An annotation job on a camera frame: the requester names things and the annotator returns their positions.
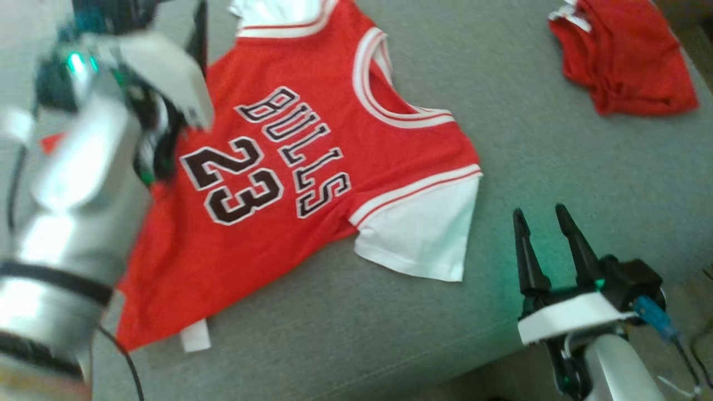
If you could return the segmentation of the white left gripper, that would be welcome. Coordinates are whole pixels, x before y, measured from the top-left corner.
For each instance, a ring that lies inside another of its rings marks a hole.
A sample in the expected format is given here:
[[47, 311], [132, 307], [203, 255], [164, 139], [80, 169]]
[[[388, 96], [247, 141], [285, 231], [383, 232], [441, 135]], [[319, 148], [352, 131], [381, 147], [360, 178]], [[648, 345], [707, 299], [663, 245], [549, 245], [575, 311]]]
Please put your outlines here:
[[121, 60], [157, 90], [196, 129], [211, 129], [214, 107], [207, 90], [207, 1], [193, 13], [193, 30], [184, 51], [155, 31], [118, 39]]

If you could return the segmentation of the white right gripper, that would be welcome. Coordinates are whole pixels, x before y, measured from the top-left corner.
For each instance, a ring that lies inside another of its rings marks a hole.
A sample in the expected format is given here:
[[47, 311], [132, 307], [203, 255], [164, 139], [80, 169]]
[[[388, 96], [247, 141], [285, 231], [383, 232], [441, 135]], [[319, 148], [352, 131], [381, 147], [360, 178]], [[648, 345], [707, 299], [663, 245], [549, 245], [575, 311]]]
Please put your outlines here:
[[525, 297], [517, 322], [523, 345], [634, 317], [631, 308], [620, 310], [604, 297], [599, 258], [566, 206], [556, 204], [555, 213], [569, 243], [577, 283], [560, 290], [551, 289], [551, 281], [540, 267], [522, 209], [517, 208], [512, 214], [520, 293]]

